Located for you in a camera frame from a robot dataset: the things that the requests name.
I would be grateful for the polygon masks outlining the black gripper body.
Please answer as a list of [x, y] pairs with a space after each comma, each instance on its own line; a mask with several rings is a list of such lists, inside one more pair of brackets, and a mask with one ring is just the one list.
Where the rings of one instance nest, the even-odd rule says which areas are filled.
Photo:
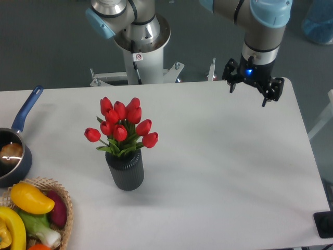
[[245, 84], [264, 90], [270, 82], [274, 63], [275, 61], [264, 65], [253, 63], [251, 66], [248, 66], [248, 61], [241, 56], [237, 73]]

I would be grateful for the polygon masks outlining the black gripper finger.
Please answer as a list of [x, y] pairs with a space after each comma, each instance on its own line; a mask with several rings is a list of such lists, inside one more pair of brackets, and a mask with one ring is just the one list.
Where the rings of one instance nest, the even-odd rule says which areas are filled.
[[230, 93], [233, 93], [236, 84], [242, 82], [242, 75], [239, 73], [239, 65], [234, 59], [231, 58], [225, 65], [222, 80], [227, 81]]
[[270, 78], [268, 85], [263, 89], [262, 107], [265, 107], [267, 102], [277, 102], [279, 100], [283, 92], [284, 82], [284, 78]]

